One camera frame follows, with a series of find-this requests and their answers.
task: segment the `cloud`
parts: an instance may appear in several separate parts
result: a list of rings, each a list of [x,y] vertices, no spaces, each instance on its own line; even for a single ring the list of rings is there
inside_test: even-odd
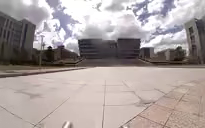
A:
[[[79,38],[141,38],[163,48],[183,45],[182,25],[205,15],[205,0],[0,0],[0,10],[31,20],[46,44],[73,51]]]
[[[50,17],[50,7],[44,0],[0,0],[0,11],[17,20],[24,18],[37,26]]]
[[[164,35],[157,35],[153,39],[149,41],[149,43],[144,44],[143,47],[152,46],[160,49],[163,46],[179,46],[179,45],[186,45],[186,33],[185,30],[176,32],[176,33],[168,33]]]
[[[164,0],[150,0],[147,8],[149,13],[161,12],[164,8]]]

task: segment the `curb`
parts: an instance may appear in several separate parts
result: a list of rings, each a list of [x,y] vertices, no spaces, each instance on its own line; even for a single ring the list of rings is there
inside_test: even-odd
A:
[[[54,70],[54,71],[37,71],[37,72],[4,73],[4,74],[2,73],[2,74],[0,74],[0,78],[39,75],[39,74],[56,73],[56,72],[64,72],[64,71],[74,71],[74,70],[81,70],[81,69],[87,69],[87,67],[85,67],[85,68],[74,68],[74,69],[63,69],[63,70]]]

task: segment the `pole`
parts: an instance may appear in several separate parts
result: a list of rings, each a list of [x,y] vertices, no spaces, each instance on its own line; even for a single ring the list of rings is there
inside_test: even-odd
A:
[[[39,57],[39,68],[41,70],[42,65],[42,47],[43,47],[44,35],[41,35],[41,50],[40,50],[40,57]]]

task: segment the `low building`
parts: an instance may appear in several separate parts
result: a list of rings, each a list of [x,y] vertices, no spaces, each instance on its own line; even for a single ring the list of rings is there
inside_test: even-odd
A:
[[[81,39],[79,40],[80,56],[87,59],[138,58],[140,39]]]
[[[58,46],[57,49],[54,49],[54,60],[64,60],[64,59],[77,59],[78,54],[75,52],[65,49],[64,46]]]
[[[166,61],[174,61],[175,53],[176,53],[175,49],[166,49],[165,50]]]
[[[153,47],[143,47],[140,49],[139,58],[141,59],[151,59],[154,57]]]

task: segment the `tile pavement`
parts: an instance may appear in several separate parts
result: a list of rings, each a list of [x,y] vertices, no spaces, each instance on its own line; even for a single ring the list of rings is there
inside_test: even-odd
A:
[[[121,128],[205,128],[205,81],[174,89]]]

